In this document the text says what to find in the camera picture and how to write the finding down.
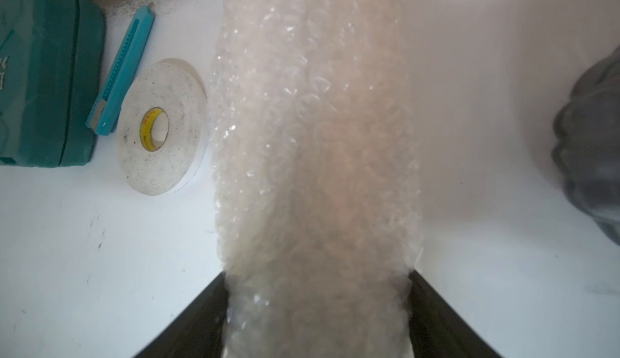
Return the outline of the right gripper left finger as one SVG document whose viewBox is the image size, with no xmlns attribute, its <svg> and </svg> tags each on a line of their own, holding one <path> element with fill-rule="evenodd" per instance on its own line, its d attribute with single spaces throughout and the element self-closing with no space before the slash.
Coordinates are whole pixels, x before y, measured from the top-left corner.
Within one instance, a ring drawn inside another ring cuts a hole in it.
<svg viewBox="0 0 620 358">
<path fill-rule="evenodd" d="M 221 358 L 227 312 L 228 290 L 222 272 L 136 357 Z"/>
</svg>

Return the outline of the pink grey glass vase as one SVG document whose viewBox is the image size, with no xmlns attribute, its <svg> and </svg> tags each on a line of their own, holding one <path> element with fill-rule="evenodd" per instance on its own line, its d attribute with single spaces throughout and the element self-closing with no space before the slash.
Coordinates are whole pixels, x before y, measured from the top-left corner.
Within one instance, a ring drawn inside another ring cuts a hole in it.
<svg viewBox="0 0 620 358">
<path fill-rule="evenodd" d="M 619 49 L 579 77 L 553 131 L 565 197 L 619 244 Z"/>
</svg>

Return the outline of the bubble clear cylinder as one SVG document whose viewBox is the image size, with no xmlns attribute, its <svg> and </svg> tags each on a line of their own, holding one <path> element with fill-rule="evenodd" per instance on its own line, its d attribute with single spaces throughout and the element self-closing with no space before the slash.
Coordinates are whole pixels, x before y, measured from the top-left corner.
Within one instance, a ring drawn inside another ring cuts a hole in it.
<svg viewBox="0 0 620 358">
<path fill-rule="evenodd" d="M 224 0 L 209 91 L 226 357 L 410 357 L 407 0 Z"/>
</svg>

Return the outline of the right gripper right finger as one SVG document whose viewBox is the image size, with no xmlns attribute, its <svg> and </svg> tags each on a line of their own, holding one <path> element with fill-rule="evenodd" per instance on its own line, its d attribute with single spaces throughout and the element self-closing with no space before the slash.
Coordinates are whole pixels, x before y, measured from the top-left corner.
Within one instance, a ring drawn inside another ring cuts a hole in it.
<svg viewBox="0 0 620 358">
<path fill-rule="evenodd" d="M 414 356 L 500 358 L 418 272 L 409 278 L 409 335 Z"/>
</svg>

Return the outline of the green plastic tool case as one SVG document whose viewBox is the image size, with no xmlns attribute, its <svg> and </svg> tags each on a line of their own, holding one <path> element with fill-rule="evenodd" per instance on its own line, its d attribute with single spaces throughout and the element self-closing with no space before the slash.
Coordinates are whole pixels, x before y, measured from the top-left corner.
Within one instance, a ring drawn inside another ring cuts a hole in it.
<svg viewBox="0 0 620 358">
<path fill-rule="evenodd" d="M 105 19 L 92 0 L 1 0 L 1 164 L 83 166 Z"/>
</svg>

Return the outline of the silver compact disc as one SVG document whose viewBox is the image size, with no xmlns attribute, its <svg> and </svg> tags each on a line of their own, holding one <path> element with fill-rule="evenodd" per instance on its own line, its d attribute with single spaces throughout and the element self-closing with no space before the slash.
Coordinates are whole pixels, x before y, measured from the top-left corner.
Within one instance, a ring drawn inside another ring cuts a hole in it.
<svg viewBox="0 0 620 358">
<path fill-rule="evenodd" d="M 129 186 L 158 197 L 199 182 L 208 152 L 207 103 L 197 71 L 181 59 L 163 59 L 137 76 L 116 127 Z"/>
</svg>

